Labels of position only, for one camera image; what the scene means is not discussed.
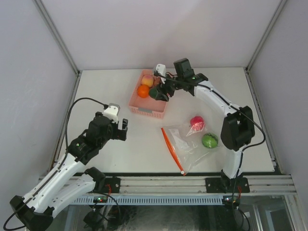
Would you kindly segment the fake dark green avocado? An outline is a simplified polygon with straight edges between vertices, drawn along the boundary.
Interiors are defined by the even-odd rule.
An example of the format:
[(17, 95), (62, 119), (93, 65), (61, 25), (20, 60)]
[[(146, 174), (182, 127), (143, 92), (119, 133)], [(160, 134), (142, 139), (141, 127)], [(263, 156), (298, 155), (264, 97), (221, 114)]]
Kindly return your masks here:
[(150, 88), (150, 90), (149, 90), (149, 96), (150, 96), (151, 98), (156, 99), (157, 96), (158, 96), (158, 94), (159, 94), (159, 91), (158, 91), (157, 87)]

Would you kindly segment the fake orange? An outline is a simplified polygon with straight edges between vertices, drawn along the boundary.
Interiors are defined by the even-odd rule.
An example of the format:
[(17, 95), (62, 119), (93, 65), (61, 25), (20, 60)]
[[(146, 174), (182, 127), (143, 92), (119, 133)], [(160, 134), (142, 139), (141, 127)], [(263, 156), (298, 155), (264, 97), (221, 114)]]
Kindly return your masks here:
[(137, 95), (141, 98), (147, 98), (149, 96), (150, 87), (147, 85), (140, 85), (137, 89)]

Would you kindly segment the fake peach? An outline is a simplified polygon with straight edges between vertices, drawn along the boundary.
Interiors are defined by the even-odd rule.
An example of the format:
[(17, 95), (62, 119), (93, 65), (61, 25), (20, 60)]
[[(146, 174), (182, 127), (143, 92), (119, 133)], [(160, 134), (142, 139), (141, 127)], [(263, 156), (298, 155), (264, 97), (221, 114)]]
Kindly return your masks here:
[(151, 75), (144, 75), (141, 78), (141, 84), (151, 88), (154, 85), (154, 77)]

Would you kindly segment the fake red fruit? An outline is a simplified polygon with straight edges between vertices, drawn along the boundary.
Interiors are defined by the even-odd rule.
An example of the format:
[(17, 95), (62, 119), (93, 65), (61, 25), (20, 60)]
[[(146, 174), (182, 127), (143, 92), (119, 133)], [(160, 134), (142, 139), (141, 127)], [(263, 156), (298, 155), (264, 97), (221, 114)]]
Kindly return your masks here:
[(205, 121), (201, 116), (195, 116), (190, 120), (190, 125), (193, 131), (202, 131), (205, 127)]

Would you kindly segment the clear zip top bag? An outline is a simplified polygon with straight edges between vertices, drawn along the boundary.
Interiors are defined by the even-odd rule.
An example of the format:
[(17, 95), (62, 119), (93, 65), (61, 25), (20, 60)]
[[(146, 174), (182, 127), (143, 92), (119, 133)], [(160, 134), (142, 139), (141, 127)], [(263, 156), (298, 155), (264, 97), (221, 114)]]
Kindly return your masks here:
[[(165, 126), (161, 131), (169, 153), (183, 176), (205, 161), (206, 157), (216, 154), (222, 146), (218, 135), (206, 124), (202, 131), (193, 131), (190, 123)], [(206, 133), (214, 133), (218, 137), (216, 148), (209, 149), (203, 146), (202, 137)]]

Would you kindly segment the fake green fruit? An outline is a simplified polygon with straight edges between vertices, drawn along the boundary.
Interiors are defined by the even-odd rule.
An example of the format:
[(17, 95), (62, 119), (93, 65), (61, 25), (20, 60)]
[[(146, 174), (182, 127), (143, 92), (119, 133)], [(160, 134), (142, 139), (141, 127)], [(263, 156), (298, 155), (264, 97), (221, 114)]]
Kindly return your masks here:
[(218, 146), (218, 137), (214, 133), (206, 133), (202, 137), (202, 144), (209, 149), (216, 148)]

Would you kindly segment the fake brown pink fruit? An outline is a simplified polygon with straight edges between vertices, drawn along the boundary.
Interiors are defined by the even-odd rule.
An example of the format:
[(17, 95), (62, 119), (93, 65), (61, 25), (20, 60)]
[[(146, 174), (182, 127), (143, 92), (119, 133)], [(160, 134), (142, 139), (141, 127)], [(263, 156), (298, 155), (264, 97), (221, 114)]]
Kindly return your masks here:
[(155, 77), (155, 78), (154, 78), (154, 86), (159, 85), (160, 82), (161, 82), (161, 78), (160, 78), (160, 77)]

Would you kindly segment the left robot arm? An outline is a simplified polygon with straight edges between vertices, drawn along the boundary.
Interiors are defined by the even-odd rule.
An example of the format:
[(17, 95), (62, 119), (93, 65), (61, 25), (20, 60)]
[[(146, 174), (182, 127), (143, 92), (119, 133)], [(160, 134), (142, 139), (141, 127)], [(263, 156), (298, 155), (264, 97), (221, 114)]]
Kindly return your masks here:
[(14, 215), (30, 231), (45, 231), (54, 218), (83, 194), (106, 192), (105, 175), (87, 163), (99, 154), (109, 140), (127, 139), (128, 120), (118, 127), (116, 115), (96, 112), (89, 126), (71, 141), (59, 163), (23, 196), (14, 196)]

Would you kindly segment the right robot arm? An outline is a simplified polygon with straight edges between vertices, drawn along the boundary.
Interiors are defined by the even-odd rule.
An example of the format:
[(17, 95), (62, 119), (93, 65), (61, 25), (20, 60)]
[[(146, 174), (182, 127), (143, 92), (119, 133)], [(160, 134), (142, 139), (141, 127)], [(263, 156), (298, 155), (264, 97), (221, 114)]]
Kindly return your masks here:
[(226, 99), (202, 73), (196, 74), (187, 58), (174, 62), (176, 74), (171, 74), (163, 64), (157, 64), (153, 75), (160, 83), (150, 91), (150, 97), (157, 101), (169, 101), (177, 90), (189, 92), (206, 103), (223, 117), (220, 139), (230, 151), (220, 173), (218, 188), (232, 192), (238, 187), (241, 177), (243, 152), (255, 135), (252, 109), (239, 107)]

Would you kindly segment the pink plastic basket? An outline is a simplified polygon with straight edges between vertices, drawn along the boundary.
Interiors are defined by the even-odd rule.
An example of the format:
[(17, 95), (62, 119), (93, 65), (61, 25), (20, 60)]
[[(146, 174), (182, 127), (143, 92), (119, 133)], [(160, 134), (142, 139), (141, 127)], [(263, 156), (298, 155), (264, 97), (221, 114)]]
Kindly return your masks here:
[(167, 102), (156, 101), (150, 96), (147, 98), (142, 98), (137, 94), (138, 87), (141, 85), (142, 77), (145, 75), (153, 76), (152, 70), (141, 70), (140, 77), (137, 80), (135, 89), (133, 90), (130, 101), (128, 103), (128, 107), (132, 113), (162, 119), (166, 111)]

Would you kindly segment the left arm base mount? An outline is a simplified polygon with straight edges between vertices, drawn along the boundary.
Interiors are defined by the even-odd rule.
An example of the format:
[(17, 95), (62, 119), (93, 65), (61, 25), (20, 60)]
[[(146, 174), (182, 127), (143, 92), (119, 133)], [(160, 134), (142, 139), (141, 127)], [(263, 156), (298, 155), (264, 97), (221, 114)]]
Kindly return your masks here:
[(103, 193), (119, 193), (121, 186), (121, 179), (118, 177), (108, 177), (104, 181), (104, 187), (102, 189)]

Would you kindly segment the aluminium front rail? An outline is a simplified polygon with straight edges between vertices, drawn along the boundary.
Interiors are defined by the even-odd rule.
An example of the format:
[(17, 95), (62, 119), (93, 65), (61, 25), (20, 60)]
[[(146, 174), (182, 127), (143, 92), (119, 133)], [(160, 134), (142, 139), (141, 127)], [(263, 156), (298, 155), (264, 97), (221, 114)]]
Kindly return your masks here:
[[(121, 179), (118, 194), (224, 194), (207, 193), (205, 186), (206, 176), (186, 177), (118, 177)], [(247, 176), (250, 195), (284, 195), (295, 194), (296, 189), (291, 176), (287, 175), (261, 175)]]

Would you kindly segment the left aluminium corner post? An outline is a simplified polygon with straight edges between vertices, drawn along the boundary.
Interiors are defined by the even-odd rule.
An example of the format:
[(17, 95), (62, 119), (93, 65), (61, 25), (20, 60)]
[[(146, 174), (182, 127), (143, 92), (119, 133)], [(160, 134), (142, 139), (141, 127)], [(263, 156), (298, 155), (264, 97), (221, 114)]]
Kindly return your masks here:
[(42, 0), (33, 0), (35, 7), (37, 8), (41, 18), (43, 19), (46, 27), (50, 31), (54, 41), (58, 45), (59, 49), (61, 50), (64, 58), (67, 60), (69, 66), (71, 67), (72, 71), (74, 72), (75, 76), (79, 76), (80, 70), (78, 69), (66, 43), (64, 42), (62, 36), (60, 35), (53, 19), (51, 18), (47, 8), (45, 7)]

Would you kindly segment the aluminium corner post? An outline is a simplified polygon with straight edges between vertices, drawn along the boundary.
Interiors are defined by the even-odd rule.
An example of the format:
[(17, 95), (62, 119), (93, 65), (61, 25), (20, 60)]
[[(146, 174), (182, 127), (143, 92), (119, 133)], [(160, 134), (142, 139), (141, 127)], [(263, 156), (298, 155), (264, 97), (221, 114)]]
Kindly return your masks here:
[(37, 8), (41, 18), (43, 19), (46, 27), (50, 31), (54, 41), (58, 45), (59, 49), (61, 50), (64, 58), (67, 60), (69, 66), (71, 67), (72, 71), (74, 72), (75, 76), (79, 76), (80, 70), (78, 69), (66, 43), (64, 42), (62, 36), (60, 35), (53, 19), (51, 18), (47, 8), (45, 7), (42, 0), (33, 0), (35, 7)]
[(265, 29), (264, 33), (262, 34), (261, 39), (258, 42), (257, 47), (254, 50), (247, 66), (245, 68), (246, 72), (249, 72), (251, 70), (251, 68), (253, 67), (256, 59), (259, 56), (259, 53), (261, 52), (263, 46), (265, 45), (270, 33), (272, 32), (277, 20), (279, 19), (282, 11), (284, 10), (287, 2), (288, 2), (288, 0), (280, 0), (279, 1), (278, 6), (276, 7), (272, 17), (270, 18), (269, 23), (267, 24), (266, 29)]

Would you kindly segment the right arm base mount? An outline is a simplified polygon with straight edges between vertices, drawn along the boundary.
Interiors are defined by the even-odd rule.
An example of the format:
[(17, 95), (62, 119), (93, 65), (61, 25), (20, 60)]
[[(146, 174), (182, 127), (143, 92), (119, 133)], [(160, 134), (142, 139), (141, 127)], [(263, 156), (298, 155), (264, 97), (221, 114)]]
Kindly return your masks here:
[(237, 179), (228, 179), (223, 177), (205, 178), (205, 186), (207, 193), (249, 193), (250, 187), (248, 179), (238, 177)]

